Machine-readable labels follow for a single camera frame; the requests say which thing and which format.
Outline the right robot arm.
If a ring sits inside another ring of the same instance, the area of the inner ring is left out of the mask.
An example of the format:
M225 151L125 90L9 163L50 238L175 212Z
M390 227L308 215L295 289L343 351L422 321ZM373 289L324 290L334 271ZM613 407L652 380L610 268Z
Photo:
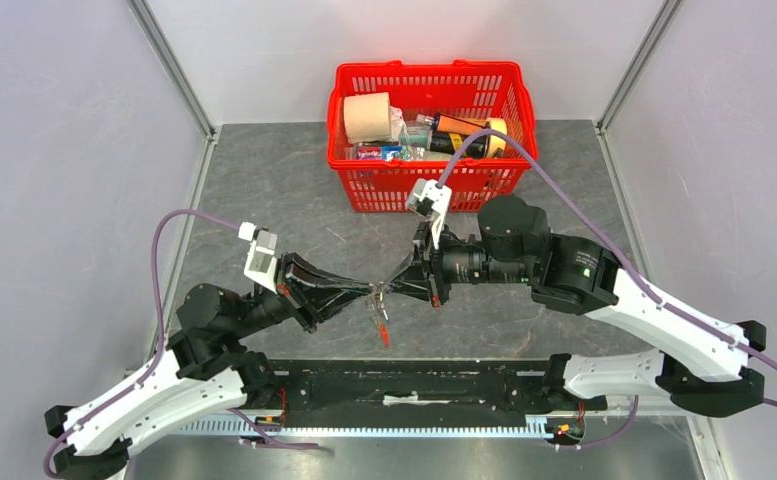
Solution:
M552 408L608 395L657 396L725 418L763 403L764 376L748 365L751 352L765 347L762 324L693 325L656 304L610 250L552 232L546 212L516 196L487 201L477 222L479 235L467 239L420 223L390 291L439 307L456 284L524 284L533 302L549 310L601 321L648 344L628 355L551 356L541 395Z

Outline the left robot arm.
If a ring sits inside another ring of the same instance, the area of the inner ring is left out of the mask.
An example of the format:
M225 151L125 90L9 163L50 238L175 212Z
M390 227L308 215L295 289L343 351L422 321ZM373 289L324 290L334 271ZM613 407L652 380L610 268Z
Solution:
M242 339L289 319L312 333L372 291L295 253L251 254L244 274L252 292L196 285L177 310L180 330L160 339L147 364L94 400L45 413L55 439L44 460L49 477L108 479L172 430L231 408L268 407L277 376Z

